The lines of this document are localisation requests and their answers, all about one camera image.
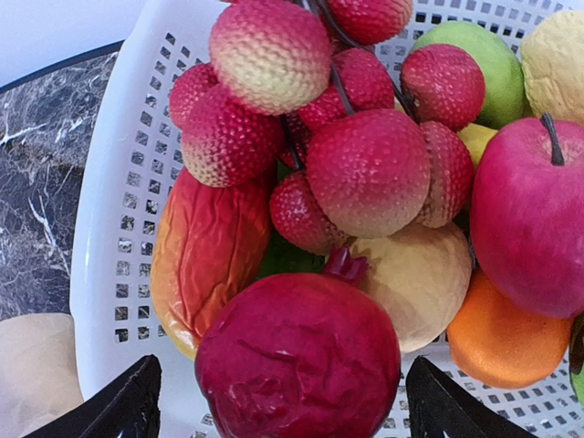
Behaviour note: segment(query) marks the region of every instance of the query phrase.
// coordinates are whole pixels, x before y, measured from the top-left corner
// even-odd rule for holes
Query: beige round object
[[[584,126],[584,11],[560,11],[521,45],[527,99],[534,115]]]
[[[473,268],[466,238],[453,223],[409,224],[388,237],[357,239],[350,251],[368,258],[360,288],[390,315],[402,354],[431,343],[463,304]]]
[[[83,402],[70,315],[6,319],[0,333],[1,438],[27,435]]]

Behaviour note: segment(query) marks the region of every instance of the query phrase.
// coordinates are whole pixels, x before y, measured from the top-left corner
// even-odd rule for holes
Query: green fruit
[[[431,44],[451,44],[465,50],[483,71],[486,98],[476,123],[500,130],[521,119],[526,103],[523,71],[499,36],[475,23],[447,21],[420,36],[412,51]]]
[[[257,279],[273,274],[313,272],[319,274],[325,266],[325,257],[312,255],[290,244],[276,230],[272,231],[270,243],[260,267]]]
[[[580,404],[584,406],[584,315],[580,315],[572,326],[569,342],[569,380]]]

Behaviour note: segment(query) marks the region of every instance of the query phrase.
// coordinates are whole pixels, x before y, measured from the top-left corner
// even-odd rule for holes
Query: orange
[[[512,390],[545,379],[556,369],[573,322],[518,308],[476,270],[446,332],[461,371],[486,385]]]

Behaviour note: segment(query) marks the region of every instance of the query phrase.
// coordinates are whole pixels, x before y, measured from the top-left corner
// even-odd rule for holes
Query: red lychee
[[[328,7],[349,37],[368,46],[398,35],[412,18],[412,0],[328,0]]]
[[[290,140],[292,140],[292,146],[294,146],[296,149],[300,161],[306,165],[308,144],[312,138],[312,131],[308,128],[304,121],[302,121],[296,112],[287,114],[286,120],[288,123],[288,128],[290,129]],[[294,158],[292,157],[289,146],[280,152],[279,159],[289,169],[296,169]]]
[[[333,246],[349,238],[322,212],[310,191],[304,171],[289,174],[270,198],[270,214],[276,230],[292,245],[328,256]]]
[[[333,58],[349,102],[354,110],[395,107],[393,85],[387,69],[367,50],[351,48]],[[333,120],[347,117],[337,87],[331,83],[317,99],[298,110],[313,132]]]
[[[420,125],[430,156],[430,190],[416,222],[445,226],[460,213],[471,195],[475,168],[470,152],[454,132],[438,121]]]
[[[297,110],[329,85],[327,30],[318,17],[289,2],[227,7],[213,26],[209,48],[219,81],[261,114]]]
[[[325,215],[348,235],[392,235],[420,212],[430,160],[420,127],[396,109],[335,120],[308,146],[307,178]]]
[[[432,44],[413,51],[401,67],[401,88],[415,99],[420,121],[440,121],[457,132],[485,103],[483,72],[461,48]]]
[[[197,64],[182,73],[172,86],[169,112],[171,120],[180,130],[197,100],[217,85],[217,76],[211,64]]]
[[[184,165],[200,183],[229,187],[256,177],[284,146],[277,117],[257,114],[218,84],[193,106],[182,133]]]

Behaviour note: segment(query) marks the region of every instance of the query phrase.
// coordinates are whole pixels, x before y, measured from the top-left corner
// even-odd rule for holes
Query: white wall
[[[145,0],[0,0],[0,87],[128,37]]]

